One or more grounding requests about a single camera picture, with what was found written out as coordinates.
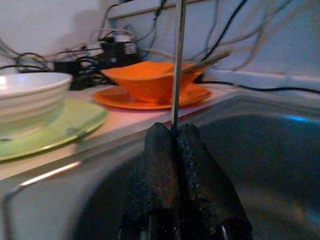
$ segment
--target countertop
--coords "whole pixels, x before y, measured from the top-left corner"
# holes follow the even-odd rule
[[[94,102],[93,93],[112,86],[91,87],[81,91],[69,91],[67,98],[86,102]],[[224,100],[228,94],[237,90],[236,87],[206,84],[212,96],[199,105],[184,107],[179,110],[179,116],[192,113],[214,103]],[[155,122],[167,122],[171,119],[171,110],[129,110],[108,107],[108,117],[104,124],[91,134],[62,146],[39,153],[0,161],[0,180],[40,167],[42,165],[72,156],[82,151],[107,144],[124,136],[149,128]]]

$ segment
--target orange bowl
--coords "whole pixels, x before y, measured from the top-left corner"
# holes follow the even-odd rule
[[[173,67],[172,62],[143,61],[129,66],[104,69],[101,72],[140,101],[166,103],[172,99]],[[200,74],[201,72],[183,74],[180,91],[183,92]]]

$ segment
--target plate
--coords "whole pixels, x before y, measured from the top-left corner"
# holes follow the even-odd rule
[[[99,127],[107,115],[104,108],[95,104],[66,99],[61,115],[42,130],[18,139],[0,141],[0,161],[65,144]]]
[[[211,96],[211,92],[197,84],[189,85],[180,94],[179,106],[187,106],[203,101]],[[139,101],[130,95],[122,86],[97,91],[93,98],[100,104],[135,110],[161,110],[170,109],[171,103],[150,103]]]

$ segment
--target green plate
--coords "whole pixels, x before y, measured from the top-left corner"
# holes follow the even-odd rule
[[[102,125],[107,115],[107,111],[100,106],[66,99],[61,115],[42,130],[22,138],[0,141],[0,161],[65,144]]]

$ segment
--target stainless steel sink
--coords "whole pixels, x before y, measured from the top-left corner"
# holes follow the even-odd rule
[[[320,239],[320,108],[293,102],[239,95],[179,120],[198,126],[232,180],[254,240]],[[84,164],[18,195],[12,203],[17,239],[117,239],[128,176],[143,142],[140,132],[89,157],[64,160]]]
[[[320,239],[319,110],[238,96],[186,116],[184,123],[198,126],[231,178],[255,240]],[[116,239],[132,162],[100,184],[74,239]]]

